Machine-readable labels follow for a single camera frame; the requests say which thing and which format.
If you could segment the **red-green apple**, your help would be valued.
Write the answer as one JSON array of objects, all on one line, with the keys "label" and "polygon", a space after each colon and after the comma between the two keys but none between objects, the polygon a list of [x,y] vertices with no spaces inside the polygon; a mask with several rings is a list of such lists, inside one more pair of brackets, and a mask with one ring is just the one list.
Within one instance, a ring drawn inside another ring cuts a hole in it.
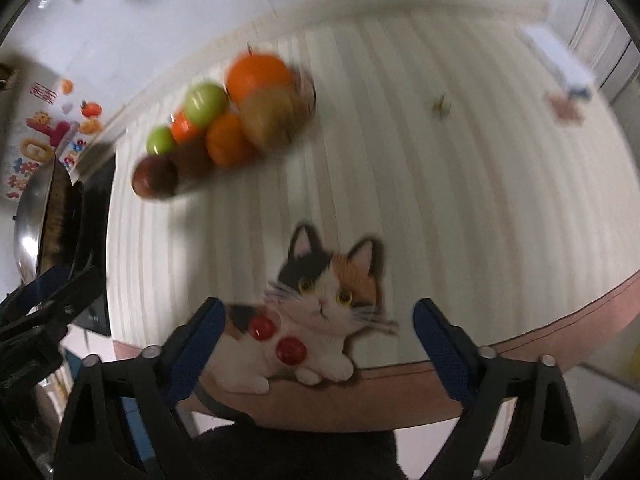
[{"label": "red-green apple", "polygon": [[267,88],[239,105],[247,139],[264,152],[289,146],[309,120],[309,108],[291,88]]},{"label": "red-green apple", "polygon": [[137,196],[153,200],[174,196],[178,183],[178,170],[165,155],[151,155],[140,159],[131,178],[131,187]]}]

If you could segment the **green apple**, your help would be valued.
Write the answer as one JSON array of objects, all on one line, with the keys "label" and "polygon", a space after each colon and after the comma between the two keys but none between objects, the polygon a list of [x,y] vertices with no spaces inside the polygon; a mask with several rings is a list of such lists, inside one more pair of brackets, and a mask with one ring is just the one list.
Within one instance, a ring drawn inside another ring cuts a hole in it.
[{"label": "green apple", "polygon": [[224,87],[213,81],[202,81],[186,92],[182,111],[184,117],[195,127],[206,128],[228,105],[228,94]]},{"label": "green apple", "polygon": [[146,152],[150,156],[168,155],[176,148],[176,141],[168,126],[154,127],[146,138]]}]

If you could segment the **dark red-brown fruit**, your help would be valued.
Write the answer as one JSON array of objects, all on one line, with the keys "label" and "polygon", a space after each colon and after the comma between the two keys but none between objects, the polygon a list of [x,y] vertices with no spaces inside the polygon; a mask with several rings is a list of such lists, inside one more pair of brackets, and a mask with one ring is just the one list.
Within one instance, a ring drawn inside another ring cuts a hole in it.
[{"label": "dark red-brown fruit", "polygon": [[215,169],[215,163],[209,157],[203,138],[178,145],[169,158],[176,166],[179,177],[184,180],[204,179]]}]

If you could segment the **small orange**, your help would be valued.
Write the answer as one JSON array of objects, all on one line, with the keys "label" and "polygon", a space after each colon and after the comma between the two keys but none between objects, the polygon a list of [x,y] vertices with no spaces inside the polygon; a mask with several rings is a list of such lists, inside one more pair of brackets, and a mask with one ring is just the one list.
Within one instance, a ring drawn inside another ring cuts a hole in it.
[{"label": "small orange", "polygon": [[233,112],[221,114],[209,126],[205,146],[209,157],[222,169],[246,166],[260,157],[260,151],[247,140],[241,119]]},{"label": "small orange", "polygon": [[203,133],[203,129],[190,122],[183,114],[183,110],[177,110],[170,116],[170,133],[174,141],[178,145],[191,142],[193,139],[199,138]]}]

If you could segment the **large orange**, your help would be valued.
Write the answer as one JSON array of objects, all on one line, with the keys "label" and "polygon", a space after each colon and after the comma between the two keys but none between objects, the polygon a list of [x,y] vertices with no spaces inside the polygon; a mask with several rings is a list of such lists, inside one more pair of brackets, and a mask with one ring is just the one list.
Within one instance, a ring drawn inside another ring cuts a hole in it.
[{"label": "large orange", "polygon": [[226,76],[226,88],[234,104],[240,104],[258,90],[292,84],[291,70],[277,55],[254,51],[236,58]]}]

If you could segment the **black frying pan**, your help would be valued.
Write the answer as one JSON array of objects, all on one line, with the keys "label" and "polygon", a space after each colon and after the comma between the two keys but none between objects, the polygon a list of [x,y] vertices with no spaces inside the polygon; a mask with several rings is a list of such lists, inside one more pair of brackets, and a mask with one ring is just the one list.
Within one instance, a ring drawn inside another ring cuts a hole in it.
[{"label": "black frying pan", "polygon": [[110,196],[103,186],[80,181],[70,189],[62,237],[62,265],[70,269],[70,275],[88,266],[104,268]]}]

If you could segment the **steel wok lid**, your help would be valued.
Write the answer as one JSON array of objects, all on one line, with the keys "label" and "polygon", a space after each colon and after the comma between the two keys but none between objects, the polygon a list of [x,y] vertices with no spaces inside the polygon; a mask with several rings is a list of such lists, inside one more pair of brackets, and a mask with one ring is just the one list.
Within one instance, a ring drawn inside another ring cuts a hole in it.
[{"label": "steel wok lid", "polygon": [[65,258],[64,223],[72,210],[72,191],[70,175],[56,158],[28,180],[14,219],[14,255],[24,284]]}]

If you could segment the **black induction cooktop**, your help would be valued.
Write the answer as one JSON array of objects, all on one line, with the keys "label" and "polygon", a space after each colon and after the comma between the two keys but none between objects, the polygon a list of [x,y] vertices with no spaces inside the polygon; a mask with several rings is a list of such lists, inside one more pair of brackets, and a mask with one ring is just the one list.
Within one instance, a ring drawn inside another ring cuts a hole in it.
[{"label": "black induction cooktop", "polygon": [[100,293],[74,319],[75,325],[105,337],[112,334],[106,296],[106,234],[114,174],[115,157],[112,156],[84,185],[85,210],[82,214],[80,248],[84,251],[84,266],[99,271]]}]

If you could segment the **striped pink tablecloth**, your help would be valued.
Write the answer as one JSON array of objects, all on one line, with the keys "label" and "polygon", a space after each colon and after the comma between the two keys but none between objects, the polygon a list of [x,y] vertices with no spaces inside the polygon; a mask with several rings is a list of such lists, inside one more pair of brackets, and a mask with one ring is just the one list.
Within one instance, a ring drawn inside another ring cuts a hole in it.
[{"label": "striped pink tablecloth", "polygon": [[[310,130],[289,150],[218,174],[172,200],[142,200],[132,170],[149,130],[189,84],[221,79],[204,55],[132,102],[122,118],[108,218],[111,329],[120,344],[164,341],[209,296],[252,302],[279,270],[298,222],[331,249],[384,243],[381,289],[394,334],[356,336],[355,376],[264,396],[206,398],[269,426],[379,430],[457,413],[412,327],[432,298],[478,344],[569,368],[639,312],[639,178],[608,103],[558,122],[549,71],[500,18],[435,11],[357,16],[302,28],[266,48],[311,71]],[[450,115],[433,102],[446,93]]]}]

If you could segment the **small green fruit stem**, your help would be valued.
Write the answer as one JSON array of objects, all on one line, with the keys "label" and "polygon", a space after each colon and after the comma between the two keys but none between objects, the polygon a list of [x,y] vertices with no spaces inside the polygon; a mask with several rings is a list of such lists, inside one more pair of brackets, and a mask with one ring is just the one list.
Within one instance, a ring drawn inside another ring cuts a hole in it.
[{"label": "small green fruit stem", "polygon": [[446,93],[437,98],[432,105],[432,114],[439,120],[444,120],[450,115],[451,102],[448,100]]}]

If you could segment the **small brown card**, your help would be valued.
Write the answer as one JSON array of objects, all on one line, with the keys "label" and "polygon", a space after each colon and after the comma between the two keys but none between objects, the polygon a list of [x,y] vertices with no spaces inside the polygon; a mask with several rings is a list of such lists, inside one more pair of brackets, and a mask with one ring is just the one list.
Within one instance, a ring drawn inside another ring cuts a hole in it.
[{"label": "small brown card", "polygon": [[547,93],[544,99],[558,122],[580,125],[585,118],[575,100],[565,93]]}]

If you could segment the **floral oval ceramic plate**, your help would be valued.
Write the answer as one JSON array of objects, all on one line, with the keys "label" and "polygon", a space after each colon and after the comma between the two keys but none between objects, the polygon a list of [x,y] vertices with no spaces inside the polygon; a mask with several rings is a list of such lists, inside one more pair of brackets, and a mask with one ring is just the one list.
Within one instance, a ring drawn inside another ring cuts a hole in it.
[{"label": "floral oval ceramic plate", "polygon": [[297,141],[314,116],[317,99],[310,73],[293,70],[292,75],[292,84],[250,92],[171,155],[178,170],[177,195],[191,191],[217,170],[253,165]]}]

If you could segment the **colourful wall stickers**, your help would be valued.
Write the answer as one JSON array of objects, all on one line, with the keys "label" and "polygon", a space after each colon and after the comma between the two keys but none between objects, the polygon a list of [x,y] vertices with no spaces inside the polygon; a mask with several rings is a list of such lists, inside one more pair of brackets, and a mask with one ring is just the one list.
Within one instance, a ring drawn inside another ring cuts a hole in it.
[{"label": "colourful wall stickers", "polygon": [[102,104],[73,79],[38,67],[21,76],[9,107],[1,159],[1,197],[17,202],[51,159],[72,170],[104,129]]}]

